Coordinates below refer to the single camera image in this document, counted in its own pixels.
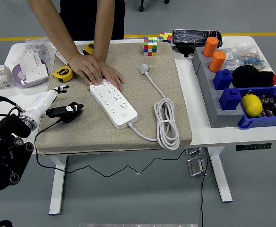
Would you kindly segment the person's left hand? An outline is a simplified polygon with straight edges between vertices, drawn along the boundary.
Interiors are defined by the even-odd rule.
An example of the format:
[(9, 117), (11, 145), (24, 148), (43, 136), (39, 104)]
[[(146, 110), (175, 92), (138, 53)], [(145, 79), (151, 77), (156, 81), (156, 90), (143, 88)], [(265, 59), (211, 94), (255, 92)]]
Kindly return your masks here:
[(114, 85), (119, 91), (122, 91), (122, 85), (125, 83), (123, 76), (113, 67), (108, 66), (104, 61), (99, 61), (98, 65), (102, 76)]

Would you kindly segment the person's right hand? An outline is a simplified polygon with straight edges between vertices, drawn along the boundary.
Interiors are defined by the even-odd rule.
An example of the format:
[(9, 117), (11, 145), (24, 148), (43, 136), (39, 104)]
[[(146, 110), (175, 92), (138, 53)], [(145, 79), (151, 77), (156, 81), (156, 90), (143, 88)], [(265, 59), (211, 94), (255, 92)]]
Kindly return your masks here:
[(78, 74), (88, 85), (102, 84), (102, 74), (95, 58), (81, 55), (79, 52), (66, 58), (72, 70)]

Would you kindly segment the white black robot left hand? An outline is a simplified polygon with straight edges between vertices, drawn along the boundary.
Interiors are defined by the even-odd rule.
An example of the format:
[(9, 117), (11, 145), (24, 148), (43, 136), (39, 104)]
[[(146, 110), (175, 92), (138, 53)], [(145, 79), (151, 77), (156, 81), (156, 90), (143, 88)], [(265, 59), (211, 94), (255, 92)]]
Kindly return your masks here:
[(45, 115), (49, 116), (50, 118), (55, 118), (79, 113), (84, 107), (83, 104), (72, 103), (68, 106), (55, 107), (50, 109), (50, 106), (57, 98), (57, 95), (60, 93), (66, 93), (67, 88), (69, 88), (69, 86), (62, 85), (42, 93), (31, 104), (29, 110), (22, 113), (20, 117), (28, 117), (34, 121), (37, 121), (43, 118)]

